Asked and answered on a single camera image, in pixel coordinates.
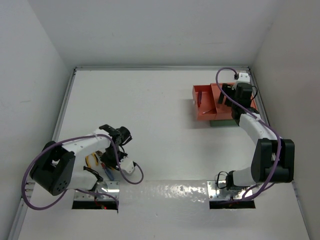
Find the blue handled screwdriver bottom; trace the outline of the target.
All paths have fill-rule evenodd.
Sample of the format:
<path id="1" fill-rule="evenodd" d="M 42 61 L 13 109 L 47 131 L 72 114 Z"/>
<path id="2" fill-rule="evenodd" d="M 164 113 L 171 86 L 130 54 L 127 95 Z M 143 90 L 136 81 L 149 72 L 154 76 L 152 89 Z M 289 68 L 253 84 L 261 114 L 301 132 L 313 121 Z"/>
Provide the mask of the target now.
<path id="1" fill-rule="evenodd" d="M 101 164 L 101 167 L 103 168 L 103 171 L 105 172 L 106 176 L 108 177 L 108 179 L 110 181 L 114 181 L 115 177 L 113 176 L 112 171 L 103 162 L 101 162 L 100 164 Z"/>

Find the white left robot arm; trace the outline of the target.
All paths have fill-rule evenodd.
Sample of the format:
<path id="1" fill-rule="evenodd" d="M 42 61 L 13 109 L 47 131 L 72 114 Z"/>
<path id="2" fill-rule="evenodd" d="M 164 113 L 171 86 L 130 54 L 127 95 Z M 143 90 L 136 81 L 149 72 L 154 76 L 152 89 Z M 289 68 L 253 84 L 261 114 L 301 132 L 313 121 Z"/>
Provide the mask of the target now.
<path id="1" fill-rule="evenodd" d="M 63 144 L 51 141 L 45 145 L 45 153 L 35 161 L 29 176 L 53 196 L 67 189 L 92 190 L 102 178 L 96 171 L 87 169 L 86 159 L 101 152 L 99 160 L 106 167 L 131 175 L 135 165 L 121 152 L 121 147 L 131 140 L 126 127 L 105 124 L 81 139 Z"/>

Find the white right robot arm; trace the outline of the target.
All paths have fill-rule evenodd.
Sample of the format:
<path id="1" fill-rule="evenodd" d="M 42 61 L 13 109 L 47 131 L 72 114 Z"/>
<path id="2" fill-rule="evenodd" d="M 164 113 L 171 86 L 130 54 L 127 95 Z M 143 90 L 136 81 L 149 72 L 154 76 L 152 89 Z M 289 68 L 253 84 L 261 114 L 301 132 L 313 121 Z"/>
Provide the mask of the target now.
<path id="1" fill-rule="evenodd" d="M 290 183 L 294 178 L 295 144 L 278 137 L 261 120 L 259 111 L 251 106 L 252 88 L 249 83 L 224 83 L 218 99 L 219 104 L 225 100 L 224 104 L 231 107 L 232 119 L 255 144 L 250 167 L 227 174 L 225 188 L 229 191 L 263 183 Z"/>

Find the salmon drawer box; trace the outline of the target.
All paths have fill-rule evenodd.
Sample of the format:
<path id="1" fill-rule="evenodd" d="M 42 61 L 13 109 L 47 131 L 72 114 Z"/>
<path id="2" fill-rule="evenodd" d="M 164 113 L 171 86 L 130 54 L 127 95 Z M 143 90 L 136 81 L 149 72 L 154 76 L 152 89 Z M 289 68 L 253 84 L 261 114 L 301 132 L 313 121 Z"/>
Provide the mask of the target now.
<path id="1" fill-rule="evenodd" d="M 216 83 L 211 83 L 211 90 L 213 94 L 213 114 L 212 121 L 231 120 L 232 119 L 232 107 L 225 104 L 228 99 L 224 96 L 222 103 L 219 103 L 221 91 Z"/>

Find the salmon pull-out drawer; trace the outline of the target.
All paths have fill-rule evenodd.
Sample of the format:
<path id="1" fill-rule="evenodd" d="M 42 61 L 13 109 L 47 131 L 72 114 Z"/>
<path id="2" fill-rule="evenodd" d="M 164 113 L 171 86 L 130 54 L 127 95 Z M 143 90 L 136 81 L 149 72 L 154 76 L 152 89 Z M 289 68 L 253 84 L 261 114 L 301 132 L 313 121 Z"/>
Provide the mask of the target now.
<path id="1" fill-rule="evenodd" d="M 197 106 L 198 92 L 202 91 L 202 100 L 200 109 Z M 192 88 L 192 97 L 194 101 L 195 118 L 197 121 L 211 121 L 213 119 L 212 113 L 203 114 L 203 112 L 213 109 L 213 92 L 211 85 L 194 85 Z"/>

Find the blue handled screwdriver top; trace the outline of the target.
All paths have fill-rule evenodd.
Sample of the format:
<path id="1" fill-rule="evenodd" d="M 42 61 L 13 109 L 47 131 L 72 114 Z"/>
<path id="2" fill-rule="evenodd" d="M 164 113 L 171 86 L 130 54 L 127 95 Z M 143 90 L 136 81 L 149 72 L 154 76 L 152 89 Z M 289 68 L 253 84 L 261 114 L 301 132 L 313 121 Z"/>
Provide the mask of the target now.
<path id="1" fill-rule="evenodd" d="M 202 103 L 203 92 L 200 90 L 197 95 L 197 108 L 200 109 Z"/>

